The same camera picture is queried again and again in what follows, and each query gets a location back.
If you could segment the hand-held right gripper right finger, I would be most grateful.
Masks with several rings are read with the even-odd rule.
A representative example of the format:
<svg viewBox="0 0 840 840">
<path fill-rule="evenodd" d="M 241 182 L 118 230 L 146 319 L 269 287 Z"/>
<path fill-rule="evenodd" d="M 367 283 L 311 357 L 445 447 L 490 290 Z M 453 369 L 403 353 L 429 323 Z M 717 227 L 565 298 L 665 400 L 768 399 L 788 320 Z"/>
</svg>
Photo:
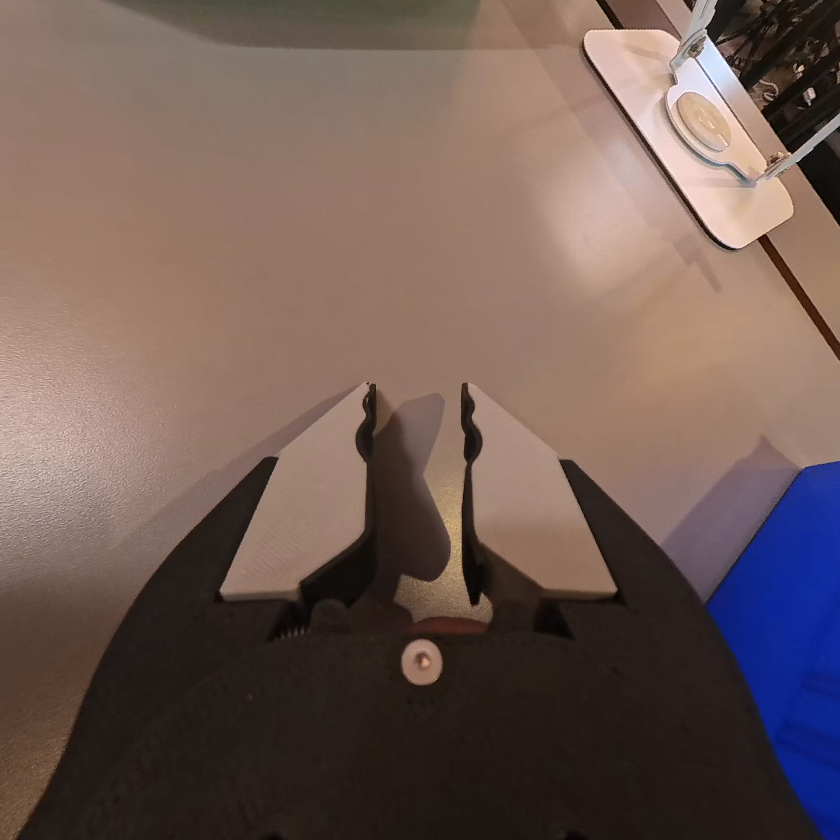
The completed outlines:
<svg viewBox="0 0 840 840">
<path fill-rule="evenodd" d="M 460 422 L 470 604 L 612 599 L 617 584 L 559 455 L 473 383 L 461 386 Z"/>
</svg>

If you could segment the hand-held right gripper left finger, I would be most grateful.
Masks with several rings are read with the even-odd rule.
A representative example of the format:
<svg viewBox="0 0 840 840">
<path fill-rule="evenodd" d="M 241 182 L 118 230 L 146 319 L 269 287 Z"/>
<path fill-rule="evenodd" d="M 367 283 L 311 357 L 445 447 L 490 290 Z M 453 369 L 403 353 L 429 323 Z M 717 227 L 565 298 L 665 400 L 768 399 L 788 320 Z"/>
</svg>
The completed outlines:
<svg viewBox="0 0 840 840">
<path fill-rule="evenodd" d="M 220 586 L 225 602 L 360 596 L 375 571 L 375 410 L 363 382 L 279 452 Z"/>
</svg>

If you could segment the adjoining grey desk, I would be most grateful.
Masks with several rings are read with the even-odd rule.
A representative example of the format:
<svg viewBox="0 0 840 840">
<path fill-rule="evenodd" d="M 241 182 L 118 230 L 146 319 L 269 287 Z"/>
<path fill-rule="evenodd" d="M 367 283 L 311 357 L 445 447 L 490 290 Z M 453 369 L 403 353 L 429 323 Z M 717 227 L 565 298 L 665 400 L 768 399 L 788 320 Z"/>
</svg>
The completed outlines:
<svg viewBox="0 0 840 840">
<path fill-rule="evenodd" d="M 782 174 L 793 214 L 767 234 L 773 259 L 835 356 L 839 355 L 839 226 L 798 166 Z"/>
</svg>

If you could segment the blue plastic bin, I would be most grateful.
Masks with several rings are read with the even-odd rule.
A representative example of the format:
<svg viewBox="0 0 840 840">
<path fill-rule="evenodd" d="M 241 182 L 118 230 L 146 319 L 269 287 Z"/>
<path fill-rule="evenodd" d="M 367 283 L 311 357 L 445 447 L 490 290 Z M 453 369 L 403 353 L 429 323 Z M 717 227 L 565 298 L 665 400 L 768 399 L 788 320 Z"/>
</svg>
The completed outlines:
<svg viewBox="0 0 840 840">
<path fill-rule="evenodd" d="M 773 748 L 839 838 L 839 464 L 804 468 L 713 593 Z"/>
</svg>

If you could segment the white document stand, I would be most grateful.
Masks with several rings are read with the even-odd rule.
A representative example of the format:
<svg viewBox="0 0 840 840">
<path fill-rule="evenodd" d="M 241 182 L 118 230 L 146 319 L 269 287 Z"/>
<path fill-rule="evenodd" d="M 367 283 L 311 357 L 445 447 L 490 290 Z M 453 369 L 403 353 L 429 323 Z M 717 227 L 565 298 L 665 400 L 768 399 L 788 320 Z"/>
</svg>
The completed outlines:
<svg viewBox="0 0 840 840">
<path fill-rule="evenodd" d="M 838 130 L 833 93 L 765 155 L 712 79 L 722 56 L 708 33 L 718 2 L 695 2 L 680 39 L 657 28 L 593 29 L 584 57 L 699 225 L 738 250 L 786 223 L 794 204 L 782 175 Z"/>
</svg>

